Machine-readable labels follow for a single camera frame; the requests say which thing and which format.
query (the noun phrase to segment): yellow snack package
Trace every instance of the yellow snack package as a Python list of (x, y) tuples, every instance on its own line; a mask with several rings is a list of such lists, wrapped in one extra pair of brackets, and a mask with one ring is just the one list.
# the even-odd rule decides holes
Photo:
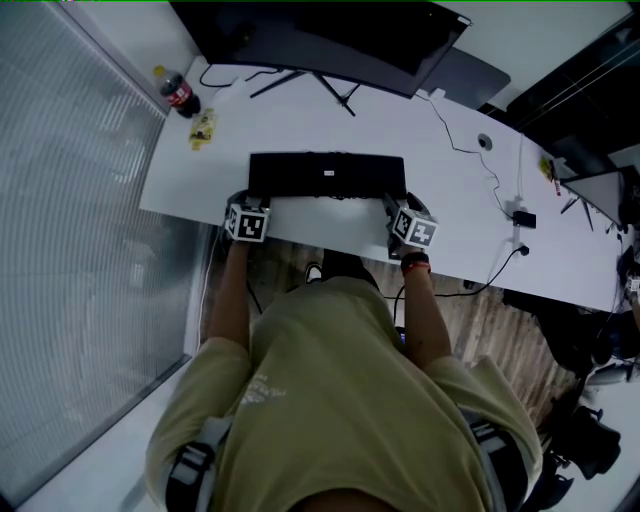
[(193, 120), (189, 142), (193, 151), (199, 151), (203, 144), (210, 144), (216, 127), (217, 116), (212, 108), (205, 108), (204, 112)]

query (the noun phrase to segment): sneaker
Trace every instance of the sneaker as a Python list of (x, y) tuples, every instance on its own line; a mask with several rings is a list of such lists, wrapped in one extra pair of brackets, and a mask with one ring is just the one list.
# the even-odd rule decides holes
[(322, 279), (322, 267), (317, 263), (309, 263), (304, 272), (304, 282), (309, 284)]

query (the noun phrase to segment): monitor stand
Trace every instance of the monitor stand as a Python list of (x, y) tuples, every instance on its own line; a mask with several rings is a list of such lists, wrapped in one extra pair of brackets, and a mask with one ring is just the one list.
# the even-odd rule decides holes
[[(263, 93), (265, 93), (267, 91), (270, 91), (271, 89), (274, 89), (275, 87), (278, 87), (279, 85), (286, 84), (287, 82), (293, 80), (294, 78), (298, 78), (299, 76), (306, 75), (306, 74), (307, 74), (306, 71), (292, 71), (288, 75), (283, 76), (282, 78), (276, 80), (275, 82), (270, 83), (266, 87), (263, 87), (259, 91), (254, 92), (249, 97), (250, 98), (255, 98), (256, 96), (260, 96), (261, 94), (263, 94)], [(340, 103), (340, 105), (342, 105), (344, 108), (347, 109), (347, 112), (349, 112), (349, 114), (351, 114), (353, 117), (356, 116), (355, 112), (353, 110), (351, 110), (351, 108), (349, 107), (349, 105), (347, 103), (349, 102), (349, 98), (351, 98), (351, 95), (353, 94), (353, 92), (358, 87), (360, 87), (359, 84), (356, 85), (353, 89), (351, 89), (351, 91), (349, 91), (349, 93), (345, 94), (344, 96), (340, 96), (336, 92), (336, 90), (333, 87), (331, 87), (329, 82), (327, 82), (322, 75), (320, 75), (318, 73), (309, 73), (309, 74), (313, 75), (316, 78), (316, 80), (318, 80), (318, 82), (320, 82), (322, 85), (324, 85), (325, 88), (327, 89), (327, 91), (329, 91), (331, 93), (331, 95), (338, 101), (338, 103)]]

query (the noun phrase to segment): charger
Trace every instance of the charger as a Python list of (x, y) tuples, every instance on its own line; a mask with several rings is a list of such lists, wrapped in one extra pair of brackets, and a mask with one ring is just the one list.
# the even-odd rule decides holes
[(516, 210), (511, 216), (514, 226), (536, 229), (536, 216), (533, 213)]

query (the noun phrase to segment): small yellow object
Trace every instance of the small yellow object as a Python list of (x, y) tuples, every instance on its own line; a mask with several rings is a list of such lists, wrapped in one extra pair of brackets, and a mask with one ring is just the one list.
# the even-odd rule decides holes
[(189, 133), (189, 142), (193, 151), (199, 151), (203, 144), (211, 143), (217, 117), (212, 108), (205, 108), (204, 112), (193, 120)]
[(540, 169), (544, 177), (547, 178), (547, 181), (553, 180), (553, 175), (551, 173), (551, 164), (549, 163), (549, 160), (547, 160), (545, 157), (540, 158), (540, 162), (538, 162), (538, 168)]

